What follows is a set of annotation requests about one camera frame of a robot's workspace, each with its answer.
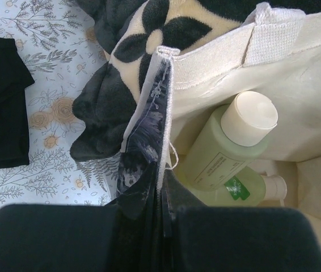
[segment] green bottle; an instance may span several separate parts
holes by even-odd
[[[239,93],[231,105],[216,109],[183,163],[187,181],[196,189],[220,188],[268,146],[267,134],[278,113],[271,100],[252,91]]]
[[[264,200],[283,201],[288,191],[282,177],[261,176],[249,167],[242,169],[217,190],[208,192],[193,188],[185,179],[181,165],[176,175],[192,194],[208,206],[252,207]]]

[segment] white floral fabric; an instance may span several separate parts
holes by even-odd
[[[0,37],[15,39],[35,80],[26,89],[31,163],[0,169],[0,207],[104,205],[114,197],[119,155],[78,164],[69,155],[85,128],[71,104],[105,63],[93,25],[73,0],[0,0]]]

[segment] translucent green bottle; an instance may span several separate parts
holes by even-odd
[[[268,146],[278,113],[271,100],[252,91],[216,109],[183,163],[187,181],[198,190],[216,190]]]
[[[200,201],[208,206],[257,206],[264,200],[283,201],[287,187],[280,176],[261,176],[249,167],[214,191],[201,191],[193,188],[185,179],[182,168],[176,171],[179,181]]]

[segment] white cap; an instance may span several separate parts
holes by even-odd
[[[264,200],[283,200],[286,197],[288,189],[281,176],[262,177],[266,187]]]
[[[252,91],[239,93],[221,117],[226,136],[240,146],[257,145],[278,121],[278,111],[266,96]]]

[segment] dark gray plush fabric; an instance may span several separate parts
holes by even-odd
[[[86,123],[85,131],[73,143],[70,152],[73,159],[80,162],[106,158],[119,151],[155,46],[178,48],[181,54],[194,50],[195,43],[201,46],[238,27],[262,1],[77,2],[94,19],[96,38],[104,50],[111,54],[110,61],[94,74],[73,105],[75,116]],[[307,14],[321,12],[321,0],[269,2],[273,7],[301,9]],[[199,12],[193,14],[199,15],[195,15],[196,18],[190,17],[189,9],[198,9]],[[206,23],[205,14],[212,18],[216,15],[213,25]]]

